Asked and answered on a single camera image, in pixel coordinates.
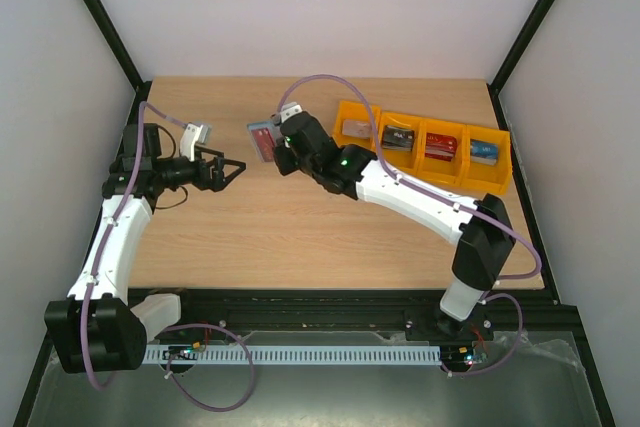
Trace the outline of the red credit card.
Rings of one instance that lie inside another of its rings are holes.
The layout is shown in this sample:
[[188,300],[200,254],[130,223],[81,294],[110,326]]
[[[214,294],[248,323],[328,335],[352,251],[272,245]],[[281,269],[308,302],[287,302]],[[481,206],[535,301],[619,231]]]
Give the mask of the red credit card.
[[250,125],[248,130],[261,161],[272,162],[275,141],[271,130],[267,126],[259,125]]

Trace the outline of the teal card holder wallet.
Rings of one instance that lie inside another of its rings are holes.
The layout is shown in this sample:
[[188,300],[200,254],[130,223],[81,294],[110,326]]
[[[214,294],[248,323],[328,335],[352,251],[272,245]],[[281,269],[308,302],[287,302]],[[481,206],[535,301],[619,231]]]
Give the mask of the teal card holder wallet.
[[279,129],[272,121],[260,121],[249,123],[247,131],[260,160],[265,163],[273,162],[276,141],[281,137]]

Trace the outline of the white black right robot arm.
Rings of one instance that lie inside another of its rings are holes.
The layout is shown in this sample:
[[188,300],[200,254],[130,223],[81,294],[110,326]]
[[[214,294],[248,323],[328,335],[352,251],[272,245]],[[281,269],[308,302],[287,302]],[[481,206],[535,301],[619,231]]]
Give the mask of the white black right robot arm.
[[491,194],[476,200],[444,191],[392,170],[364,147],[340,147],[297,104],[272,121],[280,133],[273,155],[281,175],[302,172],[331,194],[390,209],[454,246],[453,280],[435,309],[434,324],[450,339],[466,332],[515,244],[504,202]]

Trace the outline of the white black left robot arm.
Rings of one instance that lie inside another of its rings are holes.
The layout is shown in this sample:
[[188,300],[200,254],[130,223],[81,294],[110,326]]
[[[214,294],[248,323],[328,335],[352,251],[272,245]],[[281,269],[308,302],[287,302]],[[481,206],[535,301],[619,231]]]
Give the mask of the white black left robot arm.
[[84,266],[63,300],[47,305],[44,321],[65,372],[134,370],[146,346],[181,317],[177,294],[128,302],[129,280],[143,233],[160,196],[187,186],[221,192],[246,169],[242,161],[205,147],[204,124],[189,124],[176,152],[165,157],[156,123],[125,127],[122,150],[102,186],[101,218]]

